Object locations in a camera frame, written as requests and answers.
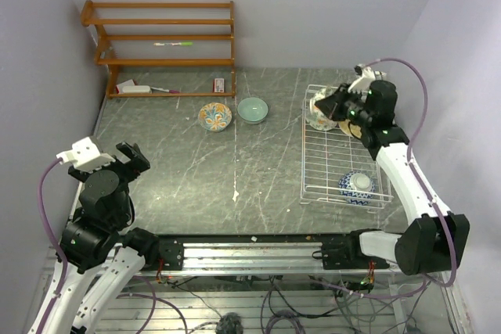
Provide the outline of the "yellow sun blue rim bowl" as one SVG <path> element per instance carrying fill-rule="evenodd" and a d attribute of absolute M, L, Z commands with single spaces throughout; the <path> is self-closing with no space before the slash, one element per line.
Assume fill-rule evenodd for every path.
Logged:
<path fill-rule="evenodd" d="M 338 123 L 338 127 L 350 137 L 360 139 L 362 137 L 362 130 L 360 126 L 352 124 L 349 120 L 344 120 Z"/>

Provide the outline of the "light teal bowl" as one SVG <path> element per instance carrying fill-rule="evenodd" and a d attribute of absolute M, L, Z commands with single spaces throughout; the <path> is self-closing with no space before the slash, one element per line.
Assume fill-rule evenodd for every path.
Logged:
<path fill-rule="evenodd" d="M 237 113 L 248 124 L 260 124 L 267 117 L 269 106 L 260 98 L 249 97 L 238 103 Z"/>

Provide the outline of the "red patterned bowl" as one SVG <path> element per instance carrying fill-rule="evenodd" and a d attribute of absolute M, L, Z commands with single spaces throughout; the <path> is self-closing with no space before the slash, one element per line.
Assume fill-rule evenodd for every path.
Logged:
<path fill-rule="evenodd" d="M 374 180 L 362 171 L 350 171 L 339 182 L 340 194 L 347 203 L 367 206 L 375 193 Z"/>

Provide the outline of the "blue orange floral bowl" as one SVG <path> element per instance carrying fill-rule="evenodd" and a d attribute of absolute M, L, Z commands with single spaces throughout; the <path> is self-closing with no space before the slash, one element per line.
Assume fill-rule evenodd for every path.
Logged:
<path fill-rule="evenodd" d="M 220 102 L 204 105 L 198 113 L 198 122 L 207 131 L 224 131 L 232 121 L 231 109 Z"/>

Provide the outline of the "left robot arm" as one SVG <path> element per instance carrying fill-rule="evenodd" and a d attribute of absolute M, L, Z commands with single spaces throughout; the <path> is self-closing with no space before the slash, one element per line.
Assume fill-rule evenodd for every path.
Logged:
<path fill-rule="evenodd" d="M 30 328 L 32 333 L 93 333 L 108 303 L 141 269 L 159 261 L 159 239 L 131 228 L 135 208 L 129 185 L 149 170 L 138 145 L 120 142 L 122 162 L 102 151 L 93 137 L 75 142 L 47 167 L 68 164 L 68 174 L 84 186 L 80 206 L 57 238 L 38 187 L 38 210 L 56 261 L 49 290 Z"/>

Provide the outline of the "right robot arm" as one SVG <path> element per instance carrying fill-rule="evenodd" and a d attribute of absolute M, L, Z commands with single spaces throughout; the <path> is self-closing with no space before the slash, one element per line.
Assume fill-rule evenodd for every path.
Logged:
<path fill-rule="evenodd" d="M 454 214 L 438 197 L 413 157 L 411 142 L 395 123 L 396 87 L 376 80 L 368 92 L 352 92 L 348 84 L 315 107 L 329 120 L 360 127 L 361 142 L 390 179 L 405 211 L 402 234 L 364 230 L 345 249 L 345 259 L 362 268 L 373 257 L 398 265 L 406 275 L 447 271 L 455 274 L 470 231 L 463 214 Z"/>

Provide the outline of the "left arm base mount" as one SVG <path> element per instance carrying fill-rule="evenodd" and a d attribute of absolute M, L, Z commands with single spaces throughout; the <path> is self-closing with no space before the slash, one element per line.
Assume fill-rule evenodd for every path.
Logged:
<path fill-rule="evenodd" d="M 181 271 L 184 263 L 185 248 L 183 243 L 168 236 L 161 236 L 159 240 L 159 249 L 154 263 L 144 267 L 147 271 L 156 271 L 163 262 L 163 271 Z"/>

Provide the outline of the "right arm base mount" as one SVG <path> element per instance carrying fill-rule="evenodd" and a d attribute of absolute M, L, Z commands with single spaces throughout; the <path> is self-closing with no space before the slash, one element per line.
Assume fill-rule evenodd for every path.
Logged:
<path fill-rule="evenodd" d="M 371 264 L 376 269 L 390 267 L 384 259 L 363 254 L 359 241 L 351 237 L 332 238 L 323 242 L 320 249 L 312 253 L 312 258 L 321 260 L 324 270 L 369 269 Z"/>

